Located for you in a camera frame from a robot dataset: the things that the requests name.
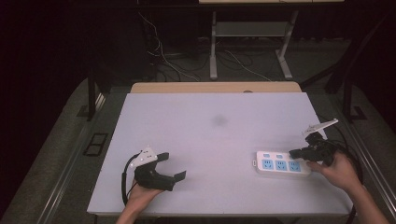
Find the dark background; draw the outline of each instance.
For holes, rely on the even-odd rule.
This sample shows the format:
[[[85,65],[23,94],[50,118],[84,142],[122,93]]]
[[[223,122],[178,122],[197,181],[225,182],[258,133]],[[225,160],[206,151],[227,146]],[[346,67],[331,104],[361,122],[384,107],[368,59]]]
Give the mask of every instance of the dark background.
[[[378,3],[381,1],[364,4],[375,6]],[[304,9],[297,20],[294,39],[354,38],[356,30],[370,28],[369,24],[360,23],[361,15],[368,8],[375,10],[348,1],[343,7]],[[179,19],[185,15],[183,12],[172,13],[172,16],[157,12],[153,18],[160,21],[159,32],[167,45],[191,50],[188,46],[194,46],[197,36],[210,35],[207,33],[210,30],[206,29],[210,13],[189,13],[186,20]],[[391,100],[395,96],[396,81],[392,57],[396,39],[394,24],[393,12],[356,62],[353,73],[358,74],[358,85],[396,130],[396,111],[394,100]],[[0,147],[0,217],[68,97],[89,71],[95,73],[101,91],[152,78],[153,69],[146,53],[149,36],[142,35],[141,25],[131,9],[75,8],[67,1],[0,0],[1,103],[4,111],[1,123],[5,139]],[[176,41],[175,36],[184,37]]]

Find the power outlet socket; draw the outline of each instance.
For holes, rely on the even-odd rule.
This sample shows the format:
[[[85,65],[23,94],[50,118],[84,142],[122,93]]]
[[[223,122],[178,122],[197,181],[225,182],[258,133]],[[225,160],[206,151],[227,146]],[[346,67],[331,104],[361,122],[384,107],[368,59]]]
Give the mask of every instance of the power outlet socket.
[[[287,152],[258,151],[253,165],[263,175],[306,177],[311,174],[306,161],[296,161]]]
[[[262,169],[274,170],[274,162],[272,160],[262,160]]]
[[[275,161],[275,168],[279,171],[287,171],[288,170],[288,165],[286,164],[285,161]]]

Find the floor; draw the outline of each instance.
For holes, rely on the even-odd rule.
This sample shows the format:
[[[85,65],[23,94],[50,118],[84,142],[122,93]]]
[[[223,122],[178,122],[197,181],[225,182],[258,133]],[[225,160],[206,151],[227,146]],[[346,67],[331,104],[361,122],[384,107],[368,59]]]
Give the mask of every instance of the floor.
[[[293,75],[292,81],[307,80],[334,64],[344,54],[348,44],[346,40],[292,41],[286,53]],[[275,49],[279,46],[280,42],[276,39],[263,38],[254,43],[220,40],[217,44],[218,81],[265,81],[267,78],[272,81],[284,81],[285,78],[275,56]],[[203,48],[199,57],[194,58],[185,57],[171,49],[166,52],[168,62],[178,70],[182,70],[183,74],[179,77],[175,70],[164,62],[163,65],[158,66],[159,72],[152,81],[177,81],[179,79],[195,81],[191,77],[200,81],[212,81],[209,78],[208,48]],[[394,132],[358,88],[353,90],[352,104],[359,106],[367,119],[348,124],[340,114],[342,93],[326,94],[323,90],[326,81],[327,78],[323,78],[304,89],[317,114],[326,119],[340,119],[341,122],[337,127],[348,143],[354,148],[367,148],[382,176],[388,181],[389,188],[396,189],[394,178],[396,167],[393,163],[396,158]],[[87,121],[86,117],[81,116],[81,110],[88,103],[87,86],[87,81],[83,81],[70,96],[64,106],[64,112],[54,125],[0,223],[115,223],[116,217],[96,217],[88,214],[86,209],[105,158],[109,140],[117,124],[123,100],[130,87],[116,86],[110,93],[98,93],[97,112],[91,121]],[[107,134],[103,151],[98,157],[84,156],[83,151],[95,133]],[[342,140],[341,135],[335,129],[326,130],[326,134],[328,138]],[[366,167],[364,177],[365,186],[372,192],[378,206],[390,223],[396,223],[379,190],[381,187],[378,187],[375,177]],[[278,219],[285,224],[336,224],[345,223],[347,217],[301,217],[299,219],[279,217]],[[264,222],[262,219],[244,221],[273,223]],[[151,223],[152,219],[142,219],[139,222]],[[354,223],[359,223],[359,221],[355,218]]]

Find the wrist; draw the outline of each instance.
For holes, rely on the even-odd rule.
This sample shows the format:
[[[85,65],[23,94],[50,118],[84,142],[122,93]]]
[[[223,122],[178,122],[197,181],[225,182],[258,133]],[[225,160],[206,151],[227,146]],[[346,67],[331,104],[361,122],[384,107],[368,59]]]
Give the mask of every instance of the wrist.
[[[355,185],[351,188],[346,189],[346,194],[352,201],[355,201],[357,198],[365,195],[367,193],[367,189],[362,185]]]

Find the blue outlet label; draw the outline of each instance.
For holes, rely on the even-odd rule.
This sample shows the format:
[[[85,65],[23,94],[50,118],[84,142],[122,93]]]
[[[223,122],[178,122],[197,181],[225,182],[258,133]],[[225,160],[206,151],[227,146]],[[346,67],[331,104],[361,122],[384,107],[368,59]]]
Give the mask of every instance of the blue outlet label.
[[[275,167],[276,167],[277,170],[280,170],[280,171],[287,171],[288,170],[287,164],[286,164],[285,161],[275,161]]]
[[[262,160],[262,169],[274,170],[274,162],[272,160]]]
[[[297,161],[289,161],[289,169],[293,172],[301,172],[300,163]]]

